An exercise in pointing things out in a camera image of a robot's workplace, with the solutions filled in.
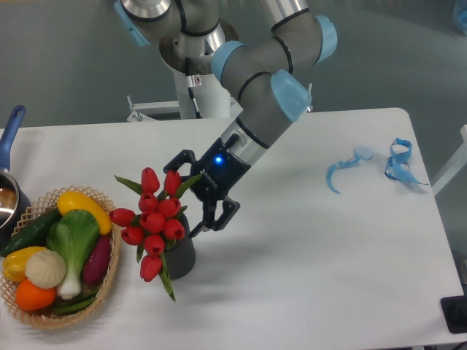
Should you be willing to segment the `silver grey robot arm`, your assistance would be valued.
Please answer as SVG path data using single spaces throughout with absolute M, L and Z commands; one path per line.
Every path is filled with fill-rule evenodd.
M 310 92 L 293 77 L 303 66 L 331 56 L 338 43 L 334 24 L 314 16 L 305 1 L 262 1 L 271 38 L 256 48 L 228 39 L 216 1 L 116 1 L 127 32 L 140 45 L 157 43 L 172 53 L 173 67 L 188 76 L 213 74 L 241 106 L 240 114 L 196 158 L 181 151 L 165 171 L 190 164 L 203 217 L 192 229 L 222 230 L 239 203 L 229 190 L 311 106 Z

